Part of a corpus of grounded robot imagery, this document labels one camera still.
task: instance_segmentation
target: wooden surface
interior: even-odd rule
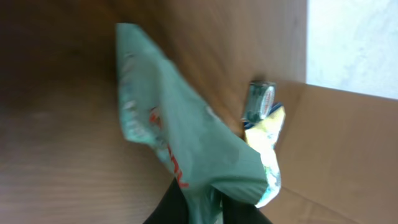
[[[171,176],[119,129],[114,25],[162,47],[238,135],[248,83],[305,80],[304,0],[1,1],[1,223],[142,223]]]

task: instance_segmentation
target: wooden table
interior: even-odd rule
[[[114,25],[133,22],[242,135],[248,84],[278,83],[287,122],[305,81],[306,1],[0,3],[2,223],[141,223],[171,176],[119,128]]]

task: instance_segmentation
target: plastic bag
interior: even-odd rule
[[[275,143],[285,120],[285,108],[281,103],[275,104],[266,119],[245,130],[244,140],[247,144],[261,155],[261,162],[264,165],[267,175],[268,187],[257,208],[265,206],[278,193],[281,188],[279,166],[274,151]]]
[[[235,136],[134,24],[117,24],[124,136],[146,144],[175,175],[190,223],[214,223],[221,194],[257,204],[268,183],[260,154]]]

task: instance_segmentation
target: small metal can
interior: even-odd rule
[[[274,103],[275,83],[255,81],[250,83],[248,101],[243,114],[246,123],[256,124],[265,119]]]

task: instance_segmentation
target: white wall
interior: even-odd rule
[[[398,0],[309,0],[307,83],[398,99]]]

